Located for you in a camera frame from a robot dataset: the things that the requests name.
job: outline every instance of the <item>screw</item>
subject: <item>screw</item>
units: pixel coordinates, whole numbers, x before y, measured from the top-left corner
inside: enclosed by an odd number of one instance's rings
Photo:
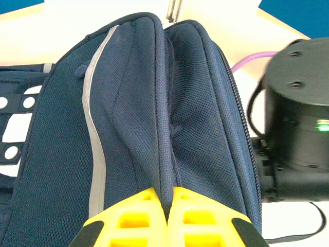
[[[289,56],[296,58],[296,57],[300,57],[302,54],[299,51],[293,51],[289,53]]]
[[[300,88],[304,87],[304,83],[301,81],[293,81],[293,82],[289,83],[289,87],[291,89],[300,89]]]

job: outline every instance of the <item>black cable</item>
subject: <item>black cable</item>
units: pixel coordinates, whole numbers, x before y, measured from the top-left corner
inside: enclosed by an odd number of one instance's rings
[[[264,139],[264,134],[262,134],[256,127],[255,125],[253,125],[252,119],[251,119],[251,113],[252,113],[252,107],[253,107],[253,103],[257,97],[257,95],[261,92],[261,90],[263,90],[263,78],[260,80],[260,82],[258,83],[255,91],[253,92],[249,103],[248,103],[248,108],[247,108],[247,119],[249,122],[249,125],[251,127],[251,129],[256,133],[257,136],[260,137],[260,139]]]
[[[319,213],[321,215],[321,219],[322,219],[321,226],[320,226],[320,228],[316,232],[309,233],[309,234],[302,234],[302,235],[284,236],[284,237],[273,238],[273,239],[265,239],[266,242],[268,244],[294,242],[294,241],[299,241],[299,240],[304,240],[306,238],[310,238],[310,237],[318,234],[319,232],[321,232],[325,228],[325,226],[327,224],[327,218],[324,215],[323,211],[317,205],[315,205],[313,202],[310,202],[310,204],[312,204],[313,206],[315,206],[318,209],[318,211],[319,211]]]

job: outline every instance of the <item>navy blue backpack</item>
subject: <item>navy blue backpack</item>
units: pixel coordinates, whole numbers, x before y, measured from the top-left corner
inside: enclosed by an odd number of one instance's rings
[[[0,137],[32,112],[24,143],[0,143],[0,245],[68,246],[83,223],[154,187],[168,216],[173,187],[219,201],[261,231],[261,192],[239,93],[221,49],[196,21],[163,30],[123,17],[48,65],[0,67]],[[42,85],[39,94],[24,95]],[[27,97],[36,104],[26,109]],[[19,151],[7,159],[8,148]]]

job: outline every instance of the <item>purple cable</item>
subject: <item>purple cable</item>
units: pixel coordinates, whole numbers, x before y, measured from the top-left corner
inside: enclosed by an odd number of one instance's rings
[[[264,51],[264,52],[258,52],[251,55],[246,56],[245,58],[241,59],[238,63],[235,64],[235,66],[232,67],[232,73],[236,72],[239,68],[241,68],[246,63],[257,59],[257,58],[270,58],[274,57],[277,54],[276,51]]]

